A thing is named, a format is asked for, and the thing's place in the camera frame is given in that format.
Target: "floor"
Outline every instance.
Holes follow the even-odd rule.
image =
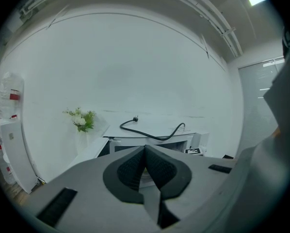
[[[4,179],[3,174],[2,174],[1,171],[0,171],[0,185],[2,186],[3,191],[5,192],[5,194],[8,197],[10,197],[15,203],[17,203],[20,206],[22,206],[24,204],[24,202],[26,201],[26,199],[30,196],[17,183],[14,184],[14,185],[9,185],[5,181],[5,179]],[[36,189],[38,189],[40,186],[42,186],[42,185],[40,184],[39,186],[36,186],[32,190],[32,193]]]

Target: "white wall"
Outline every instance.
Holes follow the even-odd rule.
[[[272,41],[248,49],[243,56],[229,62],[228,67],[245,67],[280,56],[283,56],[283,48],[282,38],[278,36]]]
[[[38,175],[48,182],[76,157],[67,107],[95,110],[112,125],[136,114],[185,122],[210,132],[208,155],[234,156],[229,73],[208,59],[198,35],[151,11],[109,9],[69,11],[47,30],[52,18],[45,18],[13,39],[2,59],[0,80],[13,71],[25,81],[23,130]]]

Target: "sticker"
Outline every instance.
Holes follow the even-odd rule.
[[[10,90],[10,96],[9,96],[10,100],[19,100],[20,99],[20,92],[17,90]]]
[[[201,154],[201,151],[199,148],[195,148],[195,149],[186,149],[185,153],[188,154]]]
[[[9,166],[7,167],[7,172],[8,174],[11,174],[11,169],[9,168]]]

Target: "black cable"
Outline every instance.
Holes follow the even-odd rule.
[[[120,124],[120,128],[123,129],[123,130],[127,130],[127,131],[131,131],[131,132],[135,132],[135,133],[138,133],[138,134],[142,134],[142,135],[145,135],[147,137],[150,137],[150,138],[153,138],[153,139],[156,139],[156,140],[159,140],[159,141],[165,141],[165,140],[168,140],[170,139],[174,134],[175,132],[178,130],[178,128],[181,126],[181,125],[184,125],[185,127],[185,123],[181,123],[179,124],[176,129],[173,131],[172,134],[170,134],[168,137],[165,137],[165,138],[160,138],[160,137],[156,137],[156,136],[153,136],[153,135],[150,135],[150,134],[147,134],[147,133],[144,133],[144,132],[141,132],[141,131],[138,131],[138,130],[132,130],[132,129],[128,129],[128,128],[125,128],[123,127],[123,125],[127,124],[128,122],[137,122],[138,121],[138,118],[137,117],[134,117],[133,120],[130,120],[130,121],[127,121],[127,122],[124,122],[122,124]]]

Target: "white flower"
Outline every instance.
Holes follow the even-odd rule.
[[[81,119],[79,120],[79,124],[80,124],[80,125],[85,125],[85,124],[86,124],[86,120],[85,120],[84,118],[81,118]]]
[[[72,120],[74,121],[74,123],[76,123],[76,124],[80,124],[80,121],[81,121],[81,116],[79,116],[79,115],[76,115],[76,116],[74,116],[73,118],[72,118]]]

